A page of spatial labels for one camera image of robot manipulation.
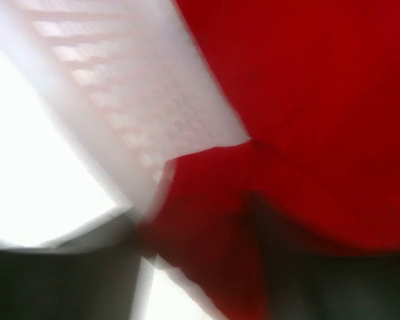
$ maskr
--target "red shirt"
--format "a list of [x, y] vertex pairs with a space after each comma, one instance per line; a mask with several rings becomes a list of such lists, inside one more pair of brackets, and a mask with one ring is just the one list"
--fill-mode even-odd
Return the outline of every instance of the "red shirt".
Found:
[[252, 140], [176, 160], [146, 239], [230, 319], [264, 319], [260, 192], [328, 254], [400, 251], [400, 0], [178, 0]]

